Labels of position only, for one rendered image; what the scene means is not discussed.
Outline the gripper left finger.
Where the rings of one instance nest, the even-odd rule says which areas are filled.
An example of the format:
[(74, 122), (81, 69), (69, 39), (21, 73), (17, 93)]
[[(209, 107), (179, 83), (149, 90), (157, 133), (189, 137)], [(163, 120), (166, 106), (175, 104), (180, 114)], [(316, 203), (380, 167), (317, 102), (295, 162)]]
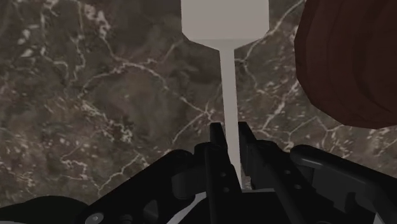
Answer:
[(240, 184), (220, 123), (195, 151), (172, 150), (85, 208), (76, 224), (167, 224), (204, 192), (208, 224), (224, 224)]

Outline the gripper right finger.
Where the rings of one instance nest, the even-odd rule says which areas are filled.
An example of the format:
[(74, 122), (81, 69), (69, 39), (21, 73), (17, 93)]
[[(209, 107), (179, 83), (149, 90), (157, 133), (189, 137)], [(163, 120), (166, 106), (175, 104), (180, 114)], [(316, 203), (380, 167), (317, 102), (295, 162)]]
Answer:
[(305, 144), (285, 152), (246, 122), (238, 128), (244, 174), (274, 190), (291, 224), (397, 224), (397, 178)]

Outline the grey spatula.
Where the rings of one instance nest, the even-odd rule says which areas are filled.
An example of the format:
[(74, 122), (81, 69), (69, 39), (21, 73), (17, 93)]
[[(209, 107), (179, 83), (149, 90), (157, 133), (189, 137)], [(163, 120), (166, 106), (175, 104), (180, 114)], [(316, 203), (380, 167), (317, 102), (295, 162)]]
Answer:
[(269, 30), (268, 0), (180, 0), (182, 33), (219, 51), (228, 154), (242, 181), (234, 50)]

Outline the dark red-brown bowl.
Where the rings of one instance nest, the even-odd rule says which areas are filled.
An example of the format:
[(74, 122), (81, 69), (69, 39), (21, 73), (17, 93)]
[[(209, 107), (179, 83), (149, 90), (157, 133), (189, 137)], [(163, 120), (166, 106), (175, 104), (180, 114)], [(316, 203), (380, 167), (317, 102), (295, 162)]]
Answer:
[(313, 106), (351, 127), (397, 125), (397, 0), (305, 0), (294, 47)]

